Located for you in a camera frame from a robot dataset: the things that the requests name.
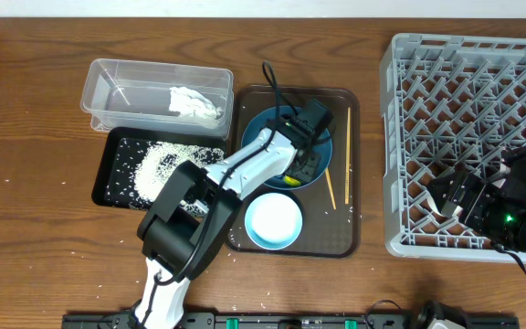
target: plastic dish rack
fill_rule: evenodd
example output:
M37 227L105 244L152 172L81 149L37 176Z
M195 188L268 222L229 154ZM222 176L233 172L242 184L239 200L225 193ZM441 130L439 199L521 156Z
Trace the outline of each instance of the plastic dish rack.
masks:
M511 262L457 217L434 214L426 184L456 167L491 178L502 147L526 145L526 39L400 34L380 75L389 252Z

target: wood grain surface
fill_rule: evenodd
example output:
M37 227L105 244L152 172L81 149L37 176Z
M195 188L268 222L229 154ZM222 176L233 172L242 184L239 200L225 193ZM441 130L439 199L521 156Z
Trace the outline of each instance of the wood grain surface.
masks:
M341 87L361 103L358 251L320 260L228 257L223 247L187 306L342 314L436 299L526 326L516 265L400 259L384 248L378 65L400 32L526 37L526 20L0 19L0 328L59 328L62 314L113 312L142 296L142 213L90 200L106 134L90 129L79 102L95 58L228 68L235 93L264 83L269 59L280 84Z

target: white bowl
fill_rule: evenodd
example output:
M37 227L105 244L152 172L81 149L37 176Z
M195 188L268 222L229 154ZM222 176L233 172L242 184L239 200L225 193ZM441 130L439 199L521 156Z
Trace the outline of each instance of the white bowl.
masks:
M259 196L247 208L245 230L256 245L263 249L284 249L301 233L300 207L280 193Z

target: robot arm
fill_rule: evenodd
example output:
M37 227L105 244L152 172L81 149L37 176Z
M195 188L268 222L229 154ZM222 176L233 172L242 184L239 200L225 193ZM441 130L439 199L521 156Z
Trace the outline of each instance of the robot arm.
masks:
M185 162L174 170L137 230L148 265L143 298L135 309L141 327L175 327L183 316L182 303L189 282L215 258L242 200L271 177L285 173L294 160L307 158L304 150L316 142L331 119L329 110L312 100L298 115L281 121L274 134L264 128L254 142L222 162L208 165L204 170ZM271 136L267 149L251 156ZM246 158L219 190L225 173ZM214 210L203 243L196 251L205 222L199 223L178 207L182 200ZM156 283L172 278L175 279L168 285Z
M526 146L503 151L500 181L487 182L459 171L432 180L427 186L430 206L490 239L494 248L511 255L526 252Z

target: blue bowl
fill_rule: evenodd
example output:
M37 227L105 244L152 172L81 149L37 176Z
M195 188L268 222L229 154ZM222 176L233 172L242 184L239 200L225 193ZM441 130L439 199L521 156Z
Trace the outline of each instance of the blue bowl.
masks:
M291 110L290 106L288 105L282 105L279 107L279 113L281 115L283 114L293 114L293 111ZM274 120L275 119L275 107L268 108L264 110L263 112L259 113L251 122L248 123L247 128L245 129L245 132L243 133L243 139L241 140L241 147L245 147L249 143L255 141L259 133L261 132L261 129L265 126L267 121ZM324 130L324 132L320 135L320 139L328 138L330 137L330 133L328 132L328 129ZM295 190L298 188L302 188L304 186L308 186L315 182L322 174L324 174L324 171L326 168L328 168L328 165L330 164L330 160L332 159L332 140L330 139L328 142L316 145L312 148L313 152L320 154L321 159L318 163L318 169L316 171L316 175L314 176L314 179L312 179L311 182L308 184L302 184L301 186L289 186L287 183L283 181L282 176L275 176L273 178L270 178L267 182L265 182L266 186L277 188L280 190Z

